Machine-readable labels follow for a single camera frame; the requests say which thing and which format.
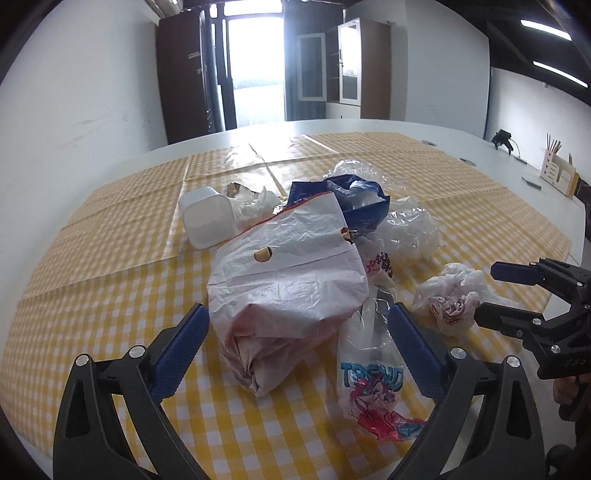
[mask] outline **ceiling light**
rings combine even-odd
[[[522,20],[521,25],[524,27],[535,28],[536,30],[541,30],[542,32],[552,33],[552,35],[556,35],[560,38],[565,40],[571,40],[570,35],[562,30],[558,30],[558,28],[552,28],[548,25],[543,25],[541,23],[530,22],[529,20]]]
[[[539,61],[535,61],[534,65],[536,67],[542,67],[543,69],[549,70],[554,73],[558,73],[558,75],[562,75],[563,77],[566,77],[569,80],[572,80],[573,82],[578,83],[579,85],[582,85],[585,88],[587,88],[587,84],[584,81],[579,80],[577,77],[573,77],[572,75],[569,75],[568,73],[565,73],[562,70],[555,69],[554,67],[549,67],[547,65],[544,65],[543,63],[540,63]]]

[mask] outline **yellow checkered tablecloth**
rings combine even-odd
[[[177,202],[210,185],[237,181],[285,195],[293,180],[317,180],[344,158],[404,177],[439,218],[440,248],[428,261],[394,265],[398,298],[460,261],[488,272],[496,260],[564,260],[569,240],[531,206],[465,163],[392,133],[297,137],[211,151],[144,170],[93,192],[61,230],[32,275],[0,369],[0,403],[14,429],[46,455],[75,357],[118,358],[148,345],[194,302],[207,304],[215,248],[187,242]],[[496,292],[542,311],[539,287],[494,282]],[[489,361],[518,343],[473,327],[459,343]],[[400,459],[408,442],[377,442],[343,418],[336,399],[336,338],[310,353],[270,395],[238,387],[210,330],[173,398],[163,407],[183,442],[212,477],[360,478]],[[398,411],[426,419],[433,404],[410,376]],[[122,399],[116,398],[131,449],[150,467]]]

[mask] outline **printed plastic bag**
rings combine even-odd
[[[370,287],[360,312],[339,333],[337,393],[346,417],[378,440],[402,442],[418,436],[421,419],[406,419],[394,409],[402,388],[402,357],[388,333],[388,310],[395,294]]]
[[[406,179],[390,179],[371,163],[353,159],[341,160],[327,175],[342,174],[353,174],[377,182],[391,196],[385,219],[375,231],[365,234],[375,244],[383,243],[384,251],[391,261],[426,260],[435,253],[439,247],[437,222],[411,195]]]
[[[361,258],[343,229],[343,213],[328,192],[218,249],[207,284],[211,325],[234,377],[257,397],[367,299]]]
[[[287,204],[294,205],[303,199],[329,191],[335,194],[347,227],[355,235],[365,235],[374,231],[388,213],[390,197],[384,194],[382,187],[356,175],[341,175],[322,181],[294,181]],[[373,202],[374,193],[381,201]]]
[[[434,319],[443,335],[455,336],[474,325],[474,311],[481,302],[519,308],[517,302],[494,293],[482,270],[448,263],[439,276],[418,286],[411,311],[427,323]]]
[[[366,236],[355,239],[355,246],[365,267],[368,282],[372,285],[394,289],[392,264],[381,238],[371,240]]]

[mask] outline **blue plastic bag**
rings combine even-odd
[[[379,183],[364,180],[357,175],[339,175],[322,181],[294,181],[291,184],[287,206],[324,192],[335,194],[347,227],[357,232],[357,235],[373,232],[386,218],[390,207],[390,197],[384,194]],[[371,193],[375,193],[383,200],[355,208],[357,200]]]

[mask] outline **plastic container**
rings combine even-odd
[[[237,235],[230,199],[211,187],[187,192],[178,200],[183,226],[197,250],[205,250]]]

